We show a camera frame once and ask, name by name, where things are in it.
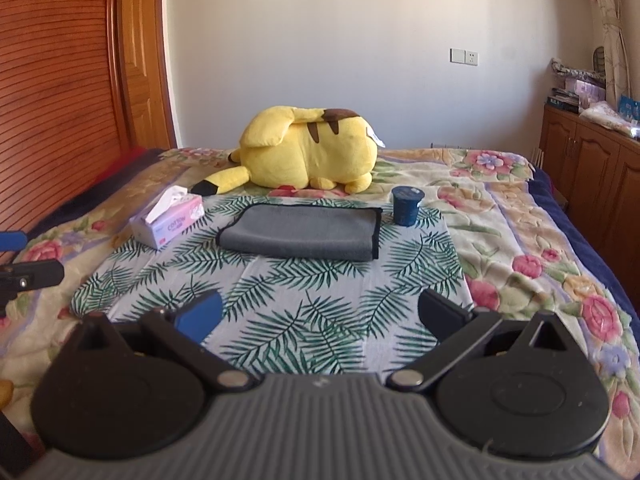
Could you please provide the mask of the dark blue blanket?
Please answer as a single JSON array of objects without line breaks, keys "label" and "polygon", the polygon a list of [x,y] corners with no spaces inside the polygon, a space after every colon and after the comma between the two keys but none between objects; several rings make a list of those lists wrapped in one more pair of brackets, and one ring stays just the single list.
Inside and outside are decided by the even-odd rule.
[{"label": "dark blue blanket", "polygon": [[630,315],[630,328],[634,341],[639,341],[639,317],[634,310],[622,284],[616,278],[600,254],[593,249],[581,232],[570,221],[552,194],[553,185],[548,174],[542,169],[535,169],[532,180],[528,181],[528,192],[536,204],[541,207],[565,235],[580,262],[610,291],[617,304]]}]

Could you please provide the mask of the wooden low cabinet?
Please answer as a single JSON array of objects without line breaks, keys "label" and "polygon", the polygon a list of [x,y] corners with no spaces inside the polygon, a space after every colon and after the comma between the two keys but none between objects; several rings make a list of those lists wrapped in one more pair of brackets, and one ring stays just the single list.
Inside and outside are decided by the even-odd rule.
[{"label": "wooden low cabinet", "polygon": [[639,143],[546,105],[542,169],[566,212],[639,305]]}]

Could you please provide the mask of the blue picture box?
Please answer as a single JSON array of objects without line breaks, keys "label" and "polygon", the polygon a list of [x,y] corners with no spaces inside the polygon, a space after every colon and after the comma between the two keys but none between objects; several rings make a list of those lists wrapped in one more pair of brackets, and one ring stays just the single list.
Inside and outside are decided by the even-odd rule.
[{"label": "blue picture box", "polygon": [[621,96],[617,105],[617,113],[626,122],[638,124],[640,122],[640,102],[629,96]]}]

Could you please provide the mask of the dark blue cup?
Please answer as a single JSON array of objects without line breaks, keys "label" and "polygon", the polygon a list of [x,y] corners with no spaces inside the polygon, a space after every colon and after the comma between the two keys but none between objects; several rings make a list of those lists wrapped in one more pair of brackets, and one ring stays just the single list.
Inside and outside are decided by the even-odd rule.
[{"label": "dark blue cup", "polygon": [[393,217],[398,226],[413,226],[418,218],[424,192],[414,186],[401,185],[392,189]]}]

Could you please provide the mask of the purple and grey towel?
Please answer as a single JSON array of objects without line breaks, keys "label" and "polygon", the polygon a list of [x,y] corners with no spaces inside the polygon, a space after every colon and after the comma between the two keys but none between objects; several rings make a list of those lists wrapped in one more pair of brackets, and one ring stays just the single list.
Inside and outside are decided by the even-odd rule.
[{"label": "purple and grey towel", "polygon": [[225,250],[272,258],[370,262],[380,253],[382,210],[257,204],[221,229]]}]

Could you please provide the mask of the plastic bag on cabinet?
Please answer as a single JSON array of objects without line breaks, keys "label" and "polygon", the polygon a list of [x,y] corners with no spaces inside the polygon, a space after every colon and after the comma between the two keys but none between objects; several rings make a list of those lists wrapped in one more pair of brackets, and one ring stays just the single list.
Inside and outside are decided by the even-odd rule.
[{"label": "plastic bag on cabinet", "polygon": [[590,107],[580,112],[579,117],[608,130],[617,131],[628,138],[639,139],[639,123],[634,119],[627,120],[620,116],[608,102],[592,103]]}]

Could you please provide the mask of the palm leaf print cloth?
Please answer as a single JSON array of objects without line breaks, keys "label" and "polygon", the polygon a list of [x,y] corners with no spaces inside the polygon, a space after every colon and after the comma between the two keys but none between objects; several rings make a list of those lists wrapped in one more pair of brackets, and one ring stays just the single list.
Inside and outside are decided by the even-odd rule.
[{"label": "palm leaf print cloth", "polygon": [[161,250],[128,240],[99,266],[70,308],[134,321],[214,290],[221,322],[207,350],[253,373],[390,373],[435,339],[418,315],[431,289],[462,308],[472,298],[442,214],[422,208],[410,228],[382,206],[380,255],[370,262],[282,259],[220,248],[217,233],[255,199],[210,198],[204,216]]}]

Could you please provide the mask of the patterned beige curtain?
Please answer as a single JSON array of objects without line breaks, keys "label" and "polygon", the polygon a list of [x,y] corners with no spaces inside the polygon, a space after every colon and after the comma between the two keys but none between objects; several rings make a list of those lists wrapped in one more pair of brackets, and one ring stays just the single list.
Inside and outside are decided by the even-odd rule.
[{"label": "patterned beige curtain", "polygon": [[606,99],[616,108],[620,98],[630,92],[622,0],[597,0],[597,3],[603,32]]}]

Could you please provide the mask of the stack of boxes on cabinet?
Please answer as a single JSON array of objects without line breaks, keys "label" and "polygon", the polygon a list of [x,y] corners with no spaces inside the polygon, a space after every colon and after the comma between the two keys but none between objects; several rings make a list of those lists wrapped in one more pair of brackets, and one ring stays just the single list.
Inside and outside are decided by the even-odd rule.
[{"label": "stack of boxes on cabinet", "polygon": [[579,115],[591,105],[606,100],[605,80],[601,74],[566,66],[559,58],[551,59],[550,68],[555,86],[547,96],[547,105]]}]

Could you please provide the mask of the yellow Pikachu plush toy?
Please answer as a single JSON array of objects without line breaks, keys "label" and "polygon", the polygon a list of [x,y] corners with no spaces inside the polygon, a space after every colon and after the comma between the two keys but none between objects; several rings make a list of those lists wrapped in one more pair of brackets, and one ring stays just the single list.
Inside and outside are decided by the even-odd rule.
[{"label": "yellow Pikachu plush toy", "polygon": [[292,186],[347,194],[372,182],[378,150],[385,144],[359,114],[344,108],[273,106],[259,112],[229,159],[233,166],[204,178],[193,194],[228,193],[252,182],[263,188]]}]

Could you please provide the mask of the white wall switch socket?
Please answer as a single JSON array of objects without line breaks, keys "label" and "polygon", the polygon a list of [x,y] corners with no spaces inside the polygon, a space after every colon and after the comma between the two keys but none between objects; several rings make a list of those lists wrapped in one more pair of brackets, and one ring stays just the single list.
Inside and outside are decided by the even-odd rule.
[{"label": "white wall switch socket", "polygon": [[470,50],[452,48],[450,50],[449,61],[454,64],[477,66],[478,54]]}]

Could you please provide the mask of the floral bed quilt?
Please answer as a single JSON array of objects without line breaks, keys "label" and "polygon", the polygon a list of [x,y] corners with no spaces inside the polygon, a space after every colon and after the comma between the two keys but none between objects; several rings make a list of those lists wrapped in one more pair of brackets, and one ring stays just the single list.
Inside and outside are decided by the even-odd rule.
[{"label": "floral bed quilt", "polygon": [[[29,414],[32,393],[82,317],[70,308],[74,293],[117,248],[134,240],[128,226],[134,214],[168,186],[192,185],[228,163],[221,150],[168,151],[118,191],[101,193],[85,214],[56,220],[28,243],[23,260],[58,259],[65,278],[58,286],[18,296],[1,323],[1,409],[26,438],[36,435]],[[541,310],[562,318],[610,398],[600,459],[622,477],[636,478],[639,341],[632,336],[631,317],[529,194],[533,176],[529,163],[515,154],[427,148],[383,153],[361,195],[269,191],[248,184],[219,198],[382,208],[390,205],[395,186],[420,188],[422,208],[436,209],[444,218],[469,287],[470,308],[495,310],[512,320],[527,320]]]}]

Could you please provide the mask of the wooden slatted headboard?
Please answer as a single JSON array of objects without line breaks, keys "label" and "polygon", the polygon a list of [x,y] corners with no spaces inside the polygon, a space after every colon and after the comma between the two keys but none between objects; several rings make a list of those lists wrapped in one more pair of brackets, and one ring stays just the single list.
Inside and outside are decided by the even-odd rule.
[{"label": "wooden slatted headboard", "polygon": [[2,229],[176,144],[163,0],[1,0]]}]

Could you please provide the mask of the pink tissue box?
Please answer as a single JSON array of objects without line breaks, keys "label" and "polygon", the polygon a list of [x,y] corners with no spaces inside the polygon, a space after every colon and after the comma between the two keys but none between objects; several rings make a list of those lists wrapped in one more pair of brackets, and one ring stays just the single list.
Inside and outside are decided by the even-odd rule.
[{"label": "pink tissue box", "polygon": [[173,185],[157,196],[141,212],[131,217],[134,239],[146,247],[160,249],[204,216],[201,196]]}]

